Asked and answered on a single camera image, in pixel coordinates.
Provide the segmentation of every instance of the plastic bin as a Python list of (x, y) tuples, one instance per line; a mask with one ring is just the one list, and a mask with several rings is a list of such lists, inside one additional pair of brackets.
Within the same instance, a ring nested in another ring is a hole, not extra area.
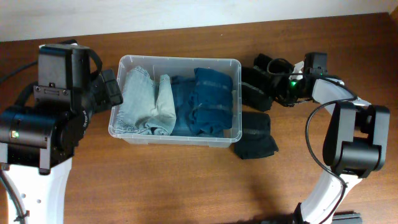
[(151, 78), (159, 81), (159, 77), (168, 74), (170, 77), (181, 75), (194, 77), (194, 68), (211, 68), (229, 75), (234, 82), (233, 86), (233, 122), (232, 128), (224, 130), (224, 138), (203, 138), (184, 136), (152, 136), (140, 134), (116, 134), (114, 123), (119, 112), (119, 106), (114, 106), (109, 120), (108, 131), (115, 138), (121, 138), (131, 144), (187, 144), (210, 147), (229, 147), (242, 136), (242, 93), (241, 93), (241, 63), (235, 59), (214, 58), (175, 58), (126, 55), (121, 58), (118, 71), (118, 84), (123, 91), (127, 72), (136, 66), (146, 69)]

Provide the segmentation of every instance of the wooden table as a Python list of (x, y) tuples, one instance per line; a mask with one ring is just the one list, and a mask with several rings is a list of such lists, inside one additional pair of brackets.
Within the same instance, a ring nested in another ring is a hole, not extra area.
[[(103, 68), (118, 70), (123, 55), (236, 58), (252, 66), (258, 53), (295, 63), (305, 53), (328, 53), (330, 74), (361, 98), (391, 110), (387, 161), (349, 193), (338, 211), (360, 212), (366, 223), (397, 223), (397, 30), (388, 14), (260, 22), (231, 26), (76, 37), (94, 49)], [(61, 39), (0, 43), (0, 72), (37, 58), (37, 46)], [(1, 85), (0, 111), (37, 79), (30, 68)], [(110, 111), (96, 114), (73, 158), (65, 195), (65, 223), (231, 223), (292, 213), (322, 170), (304, 138), (313, 103), (268, 112), (280, 151), (242, 161), (231, 149), (131, 145), (108, 134)], [(310, 139), (321, 157), (330, 115), (319, 113)], [(0, 190), (0, 222), (7, 217)]]

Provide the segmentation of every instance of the white backdrop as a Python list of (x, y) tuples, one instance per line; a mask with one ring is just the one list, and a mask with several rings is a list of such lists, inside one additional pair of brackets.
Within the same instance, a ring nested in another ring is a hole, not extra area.
[(398, 0), (0, 0), (0, 41), (391, 12)]

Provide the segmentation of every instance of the clothing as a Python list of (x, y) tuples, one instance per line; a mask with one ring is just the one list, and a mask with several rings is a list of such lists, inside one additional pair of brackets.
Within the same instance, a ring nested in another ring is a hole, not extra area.
[(174, 98), (174, 107), (175, 114), (177, 115), (177, 120), (175, 122), (175, 126), (172, 136), (196, 136), (196, 137), (205, 137), (205, 138), (223, 138), (224, 133), (222, 131), (218, 133), (213, 133), (213, 135), (200, 133), (193, 134), (191, 129), (188, 126), (188, 116), (192, 111), (192, 108), (189, 104), (190, 93), (195, 88), (195, 78), (185, 78), (181, 76), (172, 77), (172, 91)]
[(241, 159), (258, 159), (274, 155), (278, 146), (271, 136), (271, 119), (265, 113), (242, 112), (242, 138), (234, 152)]
[(196, 68), (189, 97), (188, 125), (193, 134), (216, 134), (232, 128), (232, 78), (213, 69)]
[(129, 71), (123, 88), (124, 103), (114, 125), (118, 134), (169, 135), (175, 125), (173, 94), (168, 75), (150, 79), (140, 66)]
[(269, 80), (254, 68), (242, 67), (242, 104), (263, 112), (270, 110), (274, 100), (267, 92)]

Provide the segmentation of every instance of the black cloth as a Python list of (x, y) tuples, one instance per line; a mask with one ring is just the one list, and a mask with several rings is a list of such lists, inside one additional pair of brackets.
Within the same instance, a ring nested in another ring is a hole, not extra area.
[(270, 110), (273, 99), (267, 94), (269, 79), (254, 68), (242, 67), (242, 104), (259, 111)]
[(242, 138), (234, 152), (241, 159), (259, 159), (274, 155), (278, 146), (271, 136), (271, 119), (265, 113), (242, 113)]

